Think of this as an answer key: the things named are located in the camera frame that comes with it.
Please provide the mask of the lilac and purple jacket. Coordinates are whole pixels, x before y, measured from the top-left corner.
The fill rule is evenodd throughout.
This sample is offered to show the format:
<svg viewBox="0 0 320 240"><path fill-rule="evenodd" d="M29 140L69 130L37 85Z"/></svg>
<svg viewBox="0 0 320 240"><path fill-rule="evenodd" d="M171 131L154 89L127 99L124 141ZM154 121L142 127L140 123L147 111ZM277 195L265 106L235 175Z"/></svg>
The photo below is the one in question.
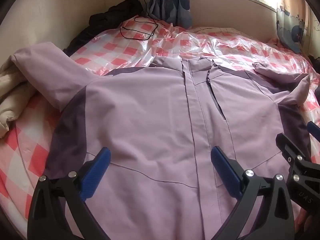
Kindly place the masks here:
<svg viewBox="0 0 320 240"><path fill-rule="evenodd" d="M234 205L210 161L214 146L263 177L287 174L279 133L311 153L299 111L306 73L158 56L147 67L99 76L52 43L20 49L11 60L62 113L44 169L49 178L78 170L103 147L111 151L88 206L112 239L211 239Z"/></svg>

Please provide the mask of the black clothing pile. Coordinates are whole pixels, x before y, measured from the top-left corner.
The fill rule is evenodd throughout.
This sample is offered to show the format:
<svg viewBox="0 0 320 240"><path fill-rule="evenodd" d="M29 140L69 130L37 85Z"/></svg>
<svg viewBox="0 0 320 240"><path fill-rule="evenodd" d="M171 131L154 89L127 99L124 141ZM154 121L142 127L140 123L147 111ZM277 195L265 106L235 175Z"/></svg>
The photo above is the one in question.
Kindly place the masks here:
<svg viewBox="0 0 320 240"><path fill-rule="evenodd" d="M116 29L124 21L142 13L143 7L139 0L125 0L106 12L91 15L88 26L72 39L63 52L71 56L103 31Z"/></svg>

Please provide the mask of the pink checkered plastic-covered bedding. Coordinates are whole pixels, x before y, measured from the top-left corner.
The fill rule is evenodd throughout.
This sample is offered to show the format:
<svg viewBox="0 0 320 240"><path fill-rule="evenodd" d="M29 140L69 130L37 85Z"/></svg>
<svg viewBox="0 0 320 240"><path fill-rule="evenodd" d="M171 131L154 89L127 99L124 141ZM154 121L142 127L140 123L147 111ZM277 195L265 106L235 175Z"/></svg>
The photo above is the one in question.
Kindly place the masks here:
<svg viewBox="0 0 320 240"><path fill-rule="evenodd" d="M103 75L116 68L145 67L156 56L192 59L207 56L234 70L250 70L263 61L280 72L308 73L311 86L302 111L306 121L319 123L315 97L319 75L308 59L273 39L263 43L233 28L197 27L185 30L146 18L130 19L121 29L102 32L72 59ZM40 94L34 94L10 131L1 138L1 208L22 236L36 182L44 165L60 114Z"/></svg>

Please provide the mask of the blue patterned right curtain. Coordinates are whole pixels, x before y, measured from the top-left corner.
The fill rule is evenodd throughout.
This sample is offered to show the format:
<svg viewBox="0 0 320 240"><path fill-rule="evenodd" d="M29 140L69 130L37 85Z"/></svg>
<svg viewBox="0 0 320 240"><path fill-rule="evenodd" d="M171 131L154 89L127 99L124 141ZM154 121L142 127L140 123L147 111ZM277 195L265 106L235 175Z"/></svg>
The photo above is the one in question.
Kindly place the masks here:
<svg viewBox="0 0 320 240"><path fill-rule="evenodd" d="M281 44L296 54L302 52L301 41L305 29L304 19L299 15L291 14L284 6L280 5L276 10L277 35Z"/></svg>

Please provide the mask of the blue patterned curtain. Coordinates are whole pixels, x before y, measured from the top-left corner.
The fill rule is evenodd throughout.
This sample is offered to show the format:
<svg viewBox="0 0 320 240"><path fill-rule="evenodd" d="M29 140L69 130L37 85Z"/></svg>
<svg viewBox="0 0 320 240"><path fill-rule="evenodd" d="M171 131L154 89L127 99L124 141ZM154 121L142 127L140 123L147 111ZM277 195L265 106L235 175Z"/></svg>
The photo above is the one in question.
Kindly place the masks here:
<svg viewBox="0 0 320 240"><path fill-rule="evenodd" d="M156 20L162 20L184 29L192 26L189 0L150 0L148 13Z"/></svg>
<svg viewBox="0 0 320 240"><path fill-rule="evenodd" d="M302 52L301 41L305 29L304 19L299 15L291 14L284 6L280 5L276 10L277 35L281 44L296 54Z"/></svg>

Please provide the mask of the cream quilted blanket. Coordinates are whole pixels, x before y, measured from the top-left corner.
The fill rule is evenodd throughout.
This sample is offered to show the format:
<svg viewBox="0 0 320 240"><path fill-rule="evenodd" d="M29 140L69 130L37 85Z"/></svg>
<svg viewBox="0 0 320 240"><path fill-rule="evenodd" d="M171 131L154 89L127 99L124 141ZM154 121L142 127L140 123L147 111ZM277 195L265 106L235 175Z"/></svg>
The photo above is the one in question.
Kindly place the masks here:
<svg viewBox="0 0 320 240"><path fill-rule="evenodd" d="M11 58L1 66L0 83L0 122L1 138L10 131L15 122L26 108L36 89L27 81Z"/></svg>

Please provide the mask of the cream headboard panel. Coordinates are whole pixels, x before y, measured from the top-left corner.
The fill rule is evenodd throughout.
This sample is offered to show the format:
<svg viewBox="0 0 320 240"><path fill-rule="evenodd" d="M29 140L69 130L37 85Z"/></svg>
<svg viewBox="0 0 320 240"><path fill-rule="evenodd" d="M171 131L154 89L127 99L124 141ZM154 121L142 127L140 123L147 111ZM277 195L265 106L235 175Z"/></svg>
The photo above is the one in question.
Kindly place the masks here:
<svg viewBox="0 0 320 240"><path fill-rule="evenodd" d="M259 41L277 37L276 12L257 0L189 0L193 27L234 28Z"/></svg>

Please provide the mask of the blue patterned left curtain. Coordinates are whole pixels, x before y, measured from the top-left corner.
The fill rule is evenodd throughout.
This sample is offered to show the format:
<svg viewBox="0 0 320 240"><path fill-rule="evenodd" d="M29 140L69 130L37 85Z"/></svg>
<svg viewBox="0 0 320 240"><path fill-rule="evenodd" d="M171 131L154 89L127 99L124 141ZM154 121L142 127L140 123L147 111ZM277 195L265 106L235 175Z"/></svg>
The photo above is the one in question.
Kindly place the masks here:
<svg viewBox="0 0 320 240"><path fill-rule="evenodd" d="M156 20L162 20L184 29L192 26L189 0L150 0L148 13Z"/></svg>

